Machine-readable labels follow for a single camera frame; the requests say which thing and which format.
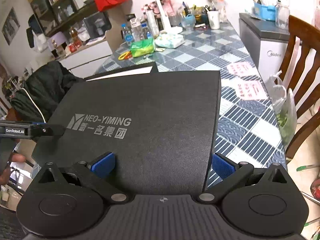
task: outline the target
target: blue and white tablecloth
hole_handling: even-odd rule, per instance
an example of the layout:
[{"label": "blue and white tablecloth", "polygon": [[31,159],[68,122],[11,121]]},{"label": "blue and white tablecloth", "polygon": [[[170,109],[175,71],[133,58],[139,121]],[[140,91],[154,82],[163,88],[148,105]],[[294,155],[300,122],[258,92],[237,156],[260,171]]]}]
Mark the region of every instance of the blue and white tablecloth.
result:
[{"label": "blue and white tablecloth", "polygon": [[[118,60],[120,54],[129,50],[123,44],[103,63],[97,73],[150,61],[156,62],[160,72],[220,70],[222,89],[214,151],[236,163],[247,161],[257,168],[268,167],[274,162],[281,163],[286,168],[284,148],[270,99],[241,100],[230,87],[230,80],[241,78],[245,81],[257,80],[265,89],[259,74],[236,77],[226,69],[227,65],[234,62],[247,61],[254,66],[231,24],[220,24],[219,30],[197,30],[181,34],[185,38],[183,45],[176,49],[154,52],[149,58],[142,56]],[[220,181],[221,178],[211,170],[208,186]]]}]

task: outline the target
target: bottle label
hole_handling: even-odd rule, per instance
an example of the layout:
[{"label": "bottle label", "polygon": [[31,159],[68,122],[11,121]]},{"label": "bottle label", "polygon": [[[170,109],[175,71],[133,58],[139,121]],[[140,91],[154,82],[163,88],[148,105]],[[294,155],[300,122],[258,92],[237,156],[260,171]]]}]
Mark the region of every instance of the bottle label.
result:
[{"label": "bottle label", "polygon": [[133,41],[133,36],[132,35],[126,35],[125,41],[127,41],[127,42]]}]

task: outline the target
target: dining table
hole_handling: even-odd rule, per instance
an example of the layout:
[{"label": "dining table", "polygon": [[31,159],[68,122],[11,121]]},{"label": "dining table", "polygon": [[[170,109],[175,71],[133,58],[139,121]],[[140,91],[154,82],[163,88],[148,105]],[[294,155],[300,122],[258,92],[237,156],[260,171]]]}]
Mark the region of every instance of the dining table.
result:
[{"label": "dining table", "polygon": [[[219,70],[221,99],[213,153],[223,154],[235,163],[249,162],[256,168],[267,168],[272,163],[280,163],[287,168],[270,97],[256,66],[232,25],[229,22],[220,23],[220,29],[195,29],[180,34],[184,36],[185,42],[175,49],[119,60],[121,54],[130,50],[130,47],[123,43],[96,73],[152,61],[156,62],[159,72]],[[247,62],[256,71],[247,76],[238,76],[230,72],[228,66],[239,62]],[[244,82],[259,82],[266,99],[240,98],[234,87],[239,79]],[[207,187],[221,180],[211,168]]]}]

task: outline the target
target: brown wooden chair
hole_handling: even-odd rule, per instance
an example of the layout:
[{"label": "brown wooden chair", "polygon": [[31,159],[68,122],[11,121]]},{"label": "brown wooden chair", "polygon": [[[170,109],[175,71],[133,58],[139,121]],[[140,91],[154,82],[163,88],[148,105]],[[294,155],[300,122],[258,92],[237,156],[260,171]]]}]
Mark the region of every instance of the brown wooden chair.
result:
[{"label": "brown wooden chair", "polygon": [[[299,87],[297,93],[294,96],[294,102],[297,103],[303,97],[303,95],[310,88],[311,84],[315,80],[316,72],[320,67],[320,30],[316,27],[290,15],[289,16],[289,33],[290,38],[288,42],[287,50],[284,54],[284,59],[282,61],[280,70],[280,78],[284,80],[285,74],[288,70],[290,60],[292,57],[296,37],[299,37],[302,41],[301,46],[301,56],[297,62],[295,70],[293,72],[292,78],[289,82],[288,89],[291,88],[292,91],[298,84],[298,81],[304,71],[307,55],[311,48],[316,50],[315,59],[312,68],[307,73],[305,79],[303,80],[301,86]],[[298,118],[304,114],[318,99],[320,98],[320,84],[318,84],[308,98],[303,102],[303,104],[297,110]],[[301,144],[307,139],[307,137],[320,125],[320,111],[317,112],[305,125],[303,125],[291,140],[287,150],[286,157],[292,159],[296,154],[297,150]]]}]

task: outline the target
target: human hand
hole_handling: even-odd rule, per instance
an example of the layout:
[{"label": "human hand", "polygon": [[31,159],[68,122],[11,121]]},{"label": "human hand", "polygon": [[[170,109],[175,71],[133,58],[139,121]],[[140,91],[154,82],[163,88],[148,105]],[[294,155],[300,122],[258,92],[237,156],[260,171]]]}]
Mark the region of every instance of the human hand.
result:
[{"label": "human hand", "polygon": [[[9,158],[9,162],[18,162],[23,163],[26,161],[25,156],[17,153],[12,153]],[[9,181],[11,175],[11,168],[10,166],[5,168],[3,173],[0,175],[0,185],[6,185]]]}]

